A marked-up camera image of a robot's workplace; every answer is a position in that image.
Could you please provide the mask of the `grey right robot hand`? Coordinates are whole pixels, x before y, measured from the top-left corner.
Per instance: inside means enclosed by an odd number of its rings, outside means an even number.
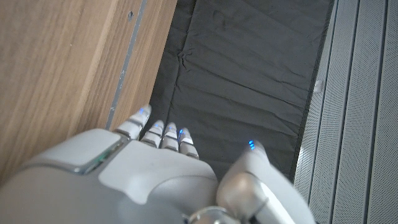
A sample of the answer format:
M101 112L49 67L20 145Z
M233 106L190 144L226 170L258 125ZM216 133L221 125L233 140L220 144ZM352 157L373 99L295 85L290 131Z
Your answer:
M143 106L113 131L91 129L33 157L1 187L2 223L313 223L294 186L246 143L222 179L188 129Z

